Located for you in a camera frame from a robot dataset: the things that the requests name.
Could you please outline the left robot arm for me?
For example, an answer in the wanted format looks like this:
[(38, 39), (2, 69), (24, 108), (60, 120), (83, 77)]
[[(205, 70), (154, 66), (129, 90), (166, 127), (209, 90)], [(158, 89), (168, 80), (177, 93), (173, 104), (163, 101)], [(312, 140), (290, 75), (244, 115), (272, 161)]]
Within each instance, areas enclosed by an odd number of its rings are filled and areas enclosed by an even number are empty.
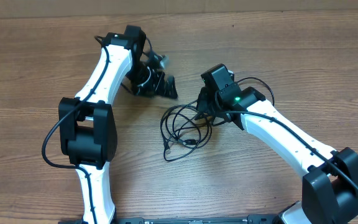
[(97, 37), (101, 55), (89, 80), (73, 98), (58, 106), (58, 130), (62, 153), (69, 158), (81, 184), (85, 212), (80, 223), (114, 223), (116, 206), (111, 196), (110, 162), (117, 149), (117, 129), (112, 111), (123, 79), (135, 96), (177, 99), (173, 76), (166, 76), (167, 56), (153, 50), (138, 26), (124, 33)]

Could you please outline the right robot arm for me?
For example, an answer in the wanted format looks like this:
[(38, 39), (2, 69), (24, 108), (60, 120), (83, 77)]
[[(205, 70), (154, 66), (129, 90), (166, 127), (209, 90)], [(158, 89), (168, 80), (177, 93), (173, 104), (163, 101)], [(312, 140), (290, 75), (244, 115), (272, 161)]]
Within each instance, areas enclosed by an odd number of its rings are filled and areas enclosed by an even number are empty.
[(196, 109), (233, 122), (270, 146), (298, 174), (301, 200), (275, 223), (349, 223), (358, 216), (358, 154), (324, 144), (286, 119), (253, 87), (241, 89), (234, 73), (218, 64), (201, 74)]

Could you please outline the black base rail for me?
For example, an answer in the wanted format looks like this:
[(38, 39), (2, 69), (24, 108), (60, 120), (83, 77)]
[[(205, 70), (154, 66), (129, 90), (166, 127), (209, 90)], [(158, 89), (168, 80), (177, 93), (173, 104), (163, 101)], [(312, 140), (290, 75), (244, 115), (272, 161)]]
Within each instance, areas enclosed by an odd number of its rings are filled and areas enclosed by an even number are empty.
[(306, 217), (283, 217), (275, 214), (253, 214), (246, 217), (214, 217), (214, 218), (116, 218), (113, 224), (284, 224), (284, 223), (310, 223)]

